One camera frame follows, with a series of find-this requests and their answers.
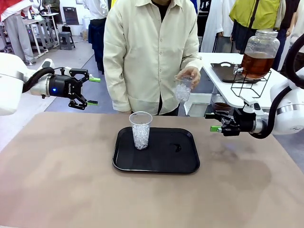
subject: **cup of ice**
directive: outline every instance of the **cup of ice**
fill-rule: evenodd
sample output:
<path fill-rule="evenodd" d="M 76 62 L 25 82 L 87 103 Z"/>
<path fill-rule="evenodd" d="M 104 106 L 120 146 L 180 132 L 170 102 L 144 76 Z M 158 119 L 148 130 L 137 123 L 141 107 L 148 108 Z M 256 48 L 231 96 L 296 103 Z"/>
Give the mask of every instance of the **cup of ice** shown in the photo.
<path fill-rule="evenodd" d="M 179 102 L 188 101 L 193 79 L 194 77 L 190 75 L 175 76 L 175 80 L 177 82 L 177 85 L 175 87 L 175 97 Z"/>
<path fill-rule="evenodd" d="M 138 150 L 147 148 L 152 116 L 147 112 L 136 112 L 130 115 L 129 120 L 132 124 L 135 147 Z"/>

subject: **red jacket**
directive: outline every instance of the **red jacket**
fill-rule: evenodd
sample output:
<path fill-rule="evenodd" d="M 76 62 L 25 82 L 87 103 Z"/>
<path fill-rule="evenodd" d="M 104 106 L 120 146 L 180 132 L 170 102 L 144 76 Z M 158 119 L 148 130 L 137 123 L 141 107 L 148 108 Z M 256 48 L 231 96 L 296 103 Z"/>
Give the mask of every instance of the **red jacket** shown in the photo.
<path fill-rule="evenodd" d="M 22 0 L 0 0 L 0 21 L 1 21 L 1 14 L 8 8 L 11 7 Z"/>

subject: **shirt collar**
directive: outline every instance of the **shirt collar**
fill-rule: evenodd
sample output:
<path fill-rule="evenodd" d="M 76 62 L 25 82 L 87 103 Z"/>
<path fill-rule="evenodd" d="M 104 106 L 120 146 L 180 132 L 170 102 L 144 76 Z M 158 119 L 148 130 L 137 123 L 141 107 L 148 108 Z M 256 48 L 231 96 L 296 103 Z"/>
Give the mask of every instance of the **shirt collar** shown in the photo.
<path fill-rule="evenodd" d="M 153 4 L 151 0 L 137 0 L 136 6 L 144 6 L 144 5 L 147 5 L 149 3 Z M 171 5 L 172 5 L 171 7 L 174 7 L 175 5 L 178 5 L 182 9 L 181 0 L 172 0 Z"/>

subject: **yellow-green jacket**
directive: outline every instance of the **yellow-green jacket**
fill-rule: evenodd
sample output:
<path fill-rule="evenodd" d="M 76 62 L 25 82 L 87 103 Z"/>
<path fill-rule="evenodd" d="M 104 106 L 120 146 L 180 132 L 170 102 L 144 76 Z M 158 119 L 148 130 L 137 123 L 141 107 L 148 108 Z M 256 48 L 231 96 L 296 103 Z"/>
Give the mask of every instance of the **yellow-green jacket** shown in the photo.
<path fill-rule="evenodd" d="M 237 0 L 231 12 L 231 20 L 248 27 L 256 0 Z M 269 29 L 275 26 L 280 0 L 260 0 L 257 7 L 253 29 Z"/>

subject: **jar lid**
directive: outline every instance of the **jar lid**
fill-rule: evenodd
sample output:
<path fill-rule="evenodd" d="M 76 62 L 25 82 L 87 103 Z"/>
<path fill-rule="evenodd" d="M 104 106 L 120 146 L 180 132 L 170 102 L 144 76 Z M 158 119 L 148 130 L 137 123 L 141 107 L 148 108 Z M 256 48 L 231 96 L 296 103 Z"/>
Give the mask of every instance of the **jar lid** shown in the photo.
<path fill-rule="evenodd" d="M 256 35 L 264 35 L 270 37 L 277 37 L 278 32 L 272 29 L 260 29 L 256 31 Z"/>

